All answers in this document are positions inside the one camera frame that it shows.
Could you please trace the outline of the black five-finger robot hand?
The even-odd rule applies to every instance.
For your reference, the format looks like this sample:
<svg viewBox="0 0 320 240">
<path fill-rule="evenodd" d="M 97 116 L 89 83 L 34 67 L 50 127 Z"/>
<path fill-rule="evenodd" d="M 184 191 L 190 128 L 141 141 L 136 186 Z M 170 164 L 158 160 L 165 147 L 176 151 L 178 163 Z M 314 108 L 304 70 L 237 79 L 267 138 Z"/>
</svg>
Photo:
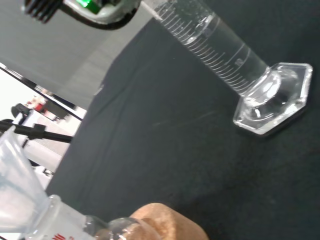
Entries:
<svg viewBox="0 0 320 240">
<path fill-rule="evenodd" d="M 132 20 L 140 4 L 140 0 L 25 0 L 22 10 L 42 24 L 62 11 L 89 27 L 114 31 Z"/>
</svg>

